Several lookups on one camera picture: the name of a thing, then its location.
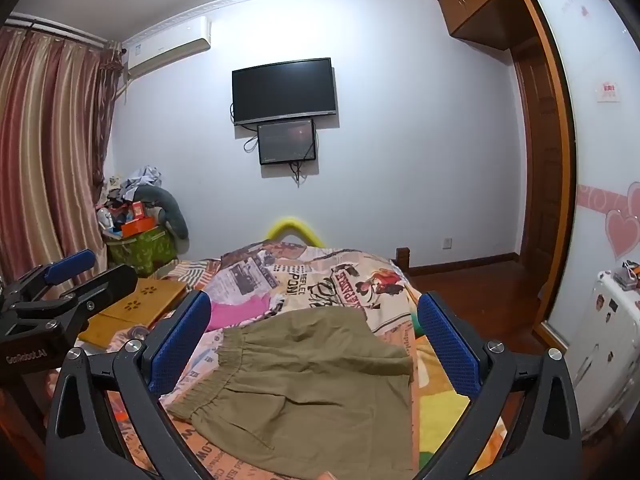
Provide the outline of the olive green pants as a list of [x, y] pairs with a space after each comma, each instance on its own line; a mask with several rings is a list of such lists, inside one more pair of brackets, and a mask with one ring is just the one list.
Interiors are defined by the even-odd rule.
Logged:
[[168, 406], [224, 452], [297, 479], [409, 479], [404, 348], [358, 309], [286, 312], [224, 330], [218, 366]]

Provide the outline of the green fabric storage box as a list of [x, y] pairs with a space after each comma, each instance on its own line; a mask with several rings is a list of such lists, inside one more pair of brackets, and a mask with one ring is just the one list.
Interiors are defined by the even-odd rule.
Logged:
[[111, 263], [131, 266], [142, 278], [177, 257], [174, 238], [162, 226], [123, 240], [108, 240], [106, 247]]

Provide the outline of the orange box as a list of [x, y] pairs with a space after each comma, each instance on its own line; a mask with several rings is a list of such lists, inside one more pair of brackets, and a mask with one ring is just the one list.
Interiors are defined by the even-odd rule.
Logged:
[[156, 227], [153, 217], [140, 217], [132, 219], [122, 225], [122, 237], [128, 238], [152, 230]]

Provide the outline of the pink folded garment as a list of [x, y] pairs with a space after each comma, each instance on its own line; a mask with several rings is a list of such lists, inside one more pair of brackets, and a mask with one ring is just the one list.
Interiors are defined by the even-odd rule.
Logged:
[[237, 326], [243, 322], [260, 318], [268, 312], [270, 296], [251, 296], [242, 304], [222, 304], [213, 301], [210, 304], [210, 318], [206, 330], [220, 330], [230, 326]]

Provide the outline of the crumpled white clothes pile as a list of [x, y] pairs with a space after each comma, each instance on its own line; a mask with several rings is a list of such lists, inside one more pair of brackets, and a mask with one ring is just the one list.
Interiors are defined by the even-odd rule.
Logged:
[[120, 198], [126, 202], [134, 200], [134, 194], [141, 185], [161, 185], [162, 174], [155, 166], [145, 165], [126, 177], [120, 185]]

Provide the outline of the printed bed blanket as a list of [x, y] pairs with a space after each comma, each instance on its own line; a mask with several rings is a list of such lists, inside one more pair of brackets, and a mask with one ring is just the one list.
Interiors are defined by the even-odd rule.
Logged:
[[209, 322], [160, 402], [216, 479], [410, 479], [468, 407], [416, 334], [406, 274], [356, 249], [265, 240], [182, 260], [81, 341], [116, 351], [194, 290]]

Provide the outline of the yellow foam tube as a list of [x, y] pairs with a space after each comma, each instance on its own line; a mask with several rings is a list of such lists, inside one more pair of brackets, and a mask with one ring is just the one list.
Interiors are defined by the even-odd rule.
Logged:
[[286, 234], [295, 234], [308, 246], [318, 248], [326, 246], [308, 224], [295, 217], [283, 217], [274, 222], [270, 226], [266, 237], [268, 240], [283, 240]]

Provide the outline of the striped red gold curtain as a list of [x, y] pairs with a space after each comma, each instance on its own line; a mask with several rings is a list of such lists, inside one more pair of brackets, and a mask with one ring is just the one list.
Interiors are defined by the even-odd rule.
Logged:
[[106, 268], [96, 220], [122, 55], [70, 39], [1, 31], [1, 276], [84, 249]]

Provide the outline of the white air conditioner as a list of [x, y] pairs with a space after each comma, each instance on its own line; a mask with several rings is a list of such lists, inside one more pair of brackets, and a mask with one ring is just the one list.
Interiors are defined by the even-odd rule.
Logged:
[[206, 16], [153, 32], [126, 45], [127, 76], [138, 79], [169, 64], [210, 49], [210, 25]]

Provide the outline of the wooden door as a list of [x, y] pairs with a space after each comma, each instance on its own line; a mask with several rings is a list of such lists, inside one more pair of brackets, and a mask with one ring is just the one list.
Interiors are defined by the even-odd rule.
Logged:
[[562, 146], [555, 92], [544, 50], [536, 38], [512, 50], [525, 119], [527, 195], [521, 259], [548, 278], [560, 222]]

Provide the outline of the wooden overhead cabinet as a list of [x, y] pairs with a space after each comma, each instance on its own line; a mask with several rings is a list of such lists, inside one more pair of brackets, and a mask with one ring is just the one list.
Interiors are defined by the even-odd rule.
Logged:
[[450, 36], [497, 50], [548, 42], [533, 0], [438, 0]]

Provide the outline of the small black wall monitor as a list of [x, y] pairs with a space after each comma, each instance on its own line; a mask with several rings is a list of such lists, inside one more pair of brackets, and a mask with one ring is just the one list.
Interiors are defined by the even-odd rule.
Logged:
[[317, 157], [316, 130], [311, 119], [259, 125], [257, 141], [262, 166], [306, 162]]

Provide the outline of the wooden bed post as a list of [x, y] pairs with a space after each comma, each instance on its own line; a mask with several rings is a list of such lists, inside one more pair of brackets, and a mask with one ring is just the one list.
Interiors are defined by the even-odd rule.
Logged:
[[395, 254], [395, 264], [402, 272], [410, 271], [410, 249], [408, 247], [398, 247]]

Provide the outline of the large black wall television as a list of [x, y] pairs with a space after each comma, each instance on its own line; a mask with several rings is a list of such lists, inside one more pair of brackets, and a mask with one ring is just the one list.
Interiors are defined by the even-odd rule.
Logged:
[[235, 125], [337, 114], [330, 58], [279, 62], [232, 72]]

